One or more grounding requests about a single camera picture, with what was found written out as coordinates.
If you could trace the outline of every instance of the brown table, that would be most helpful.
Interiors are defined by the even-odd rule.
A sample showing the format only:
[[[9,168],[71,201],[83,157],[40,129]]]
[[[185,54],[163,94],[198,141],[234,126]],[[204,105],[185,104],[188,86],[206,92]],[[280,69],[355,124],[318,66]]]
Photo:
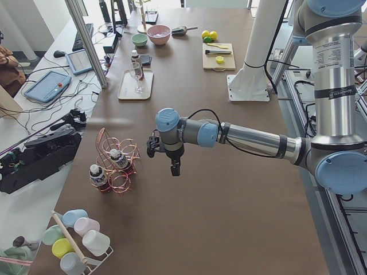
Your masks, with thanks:
[[[165,154],[147,157],[155,114],[165,107],[181,116],[211,108],[222,121],[287,134],[275,95],[269,103],[229,102],[226,75],[231,72],[202,69],[204,29],[216,30],[217,42],[232,43],[236,72],[242,67],[253,24],[248,10],[160,10],[158,23],[199,29],[171,37],[164,46],[148,41],[138,49],[153,57],[151,98],[119,101],[119,80],[130,62],[130,37],[138,24],[133,13],[108,74],[109,87],[98,98],[56,206],[60,213],[86,209],[110,236],[115,251],[95,274],[328,274],[298,168],[288,161],[220,144],[187,144],[181,176],[172,177]],[[89,183],[95,139],[103,127],[120,140],[135,139],[142,153],[133,190],[122,197],[103,195]],[[42,244],[30,274],[63,274],[59,262]]]

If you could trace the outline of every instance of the white tray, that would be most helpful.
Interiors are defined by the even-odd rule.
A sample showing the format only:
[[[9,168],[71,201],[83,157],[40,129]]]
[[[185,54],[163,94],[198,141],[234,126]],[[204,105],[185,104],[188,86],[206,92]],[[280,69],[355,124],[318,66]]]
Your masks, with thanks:
[[[153,70],[150,68],[143,68],[144,70],[144,79],[143,81],[139,81],[139,85],[144,87],[144,91],[142,93],[136,93],[135,87],[137,86],[136,80],[133,79],[128,70],[125,70],[120,88],[117,93],[117,97],[121,100],[147,100],[151,95],[151,88],[153,84]]]

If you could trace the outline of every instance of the person's hand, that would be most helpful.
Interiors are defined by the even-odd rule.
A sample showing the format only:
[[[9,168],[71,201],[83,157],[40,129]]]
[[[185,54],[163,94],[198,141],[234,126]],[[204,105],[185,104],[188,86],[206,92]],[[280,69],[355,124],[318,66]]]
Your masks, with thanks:
[[[6,57],[0,53],[0,65],[5,65],[7,63]]]

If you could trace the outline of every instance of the computer mouse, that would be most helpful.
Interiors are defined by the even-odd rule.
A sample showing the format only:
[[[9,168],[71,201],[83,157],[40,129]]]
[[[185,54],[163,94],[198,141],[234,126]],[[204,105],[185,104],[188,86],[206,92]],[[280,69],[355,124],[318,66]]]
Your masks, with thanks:
[[[63,52],[62,50],[56,50],[53,53],[53,57],[55,57],[55,58],[63,57],[65,55],[66,55],[66,52]]]

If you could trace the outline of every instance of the lime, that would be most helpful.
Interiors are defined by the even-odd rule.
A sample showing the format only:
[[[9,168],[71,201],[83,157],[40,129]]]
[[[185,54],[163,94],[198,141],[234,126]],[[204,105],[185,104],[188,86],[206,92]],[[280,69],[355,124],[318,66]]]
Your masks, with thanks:
[[[202,33],[201,33],[201,38],[204,38],[204,37],[207,37],[207,36],[210,36],[210,32],[208,30],[204,30]]]
[[[204,37],[203,41],[204,41],[204,43],[210,43],[213,40],[212,40],[212,38],[210,36],[206,36],[206,37]]]
[[[212,31],[212,32],[209,33],[209,36],[212,38],[212,40],[215,40],[215,39],[217,39],[218,34],[217,34],[216,31]]]

